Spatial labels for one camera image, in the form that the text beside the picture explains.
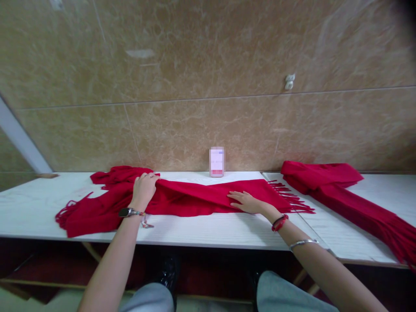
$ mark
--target beige wall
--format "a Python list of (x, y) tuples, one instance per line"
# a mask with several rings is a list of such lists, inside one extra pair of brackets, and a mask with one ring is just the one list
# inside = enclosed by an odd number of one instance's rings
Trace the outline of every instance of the beige wall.
[(398, 2), (2, 0), (0, 92), (56, 171), (416, 170)]
[(0, 128), (0, 192), (31, 181), (35, 173)]

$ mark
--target white table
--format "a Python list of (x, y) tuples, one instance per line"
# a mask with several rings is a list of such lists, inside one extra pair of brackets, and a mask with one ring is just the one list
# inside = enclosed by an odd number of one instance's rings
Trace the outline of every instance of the white table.
[[(400, 264), (386, 244), (357, 227), (344, 217), (308, 195), (292, 188), (280, 173), (263, 173), (268, 181), (277, 180), (293, 194), (315, 209), (316, 214), (300, 214), (326, 243), (329, 250), (343, 263), (406, 267)], [(416, 175), (365, 174), (364, 180), (348, 188), (416, 227)]]
[[(36, 179), (0, 193), (0, 237), (68, 240), (55, 222), (55, 215), (68, 201), (78, 201), (105, 191), (90, 180), (91, 172), (62, 172), (54, 179)], [(227, 172), (210, 178), (207, 172), (160, 172), (163, 179), (211, 185), (238, 180), (263, 179), (260, 172)], [(154, 228), (140, 228), (138, 244), (288, 250), (281, 237), (261, 215), (244, 213), (212, 214), (190, 218), (151, 215)], [(320, 239), (298, 214), (290, 220), (314, 239)], [(95, 233), (71, 240), (110, 242), (115, 232)]]

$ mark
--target silver bangle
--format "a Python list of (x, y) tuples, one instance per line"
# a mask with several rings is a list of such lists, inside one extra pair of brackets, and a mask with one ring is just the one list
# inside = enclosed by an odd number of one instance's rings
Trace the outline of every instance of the silver bangle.
[(300, 241), (298, 241), (298, 242), (290, 245), (289, 246), (289, 249), (290, 249), (290, 251), (293, 252), (293, 247), (296, 247), (298, 245), (304, 245), (306, 243), (315, 243), (315, 244), (318, 244), (319, 242), (317, 240), (300, 240)]

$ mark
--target hand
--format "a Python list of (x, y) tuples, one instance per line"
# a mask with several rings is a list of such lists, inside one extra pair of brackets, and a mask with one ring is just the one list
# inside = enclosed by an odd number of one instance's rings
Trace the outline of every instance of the hand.
[(129, 205), (130, 208), (144, 212), (148, 203), (156, 192), (155, 183), (160, 177), (152, 173), (144, 173), (141, 177), (134, 180), (133, 198)]
[(264, 215), (267, 219), (274, 219), (278, 217), (281, 213), (272, 205), (261, 201), (257, 198), (254, 198), (247, 192), (230, 192), (227, 195), (228, 197), (239, 201), (238, 203), (231, 203), (231, 206), (241, 209), (244, 212), (248, 213), (260, 213)]

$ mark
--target black shoe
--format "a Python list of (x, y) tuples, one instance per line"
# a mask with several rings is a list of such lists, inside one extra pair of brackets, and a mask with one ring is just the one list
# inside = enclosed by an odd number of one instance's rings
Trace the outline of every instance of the black shoe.
[(169, 289), (173, 296), (173, 290), (175, 289), (176, 282), (178, 281), (179, 272), (179, 258), (175, 256), (167, 257), (163, 262), (162, 270), (158, 273), (153, 282), (165, 286), (167, 289)]
[(259, 285), (259, 279), (264, 270), (250, 270), (248, 271), (248, 279), (250, 280), (251, 288), (253, 289), (253, 312), (258, 312), (257, 309), (257, 286)]

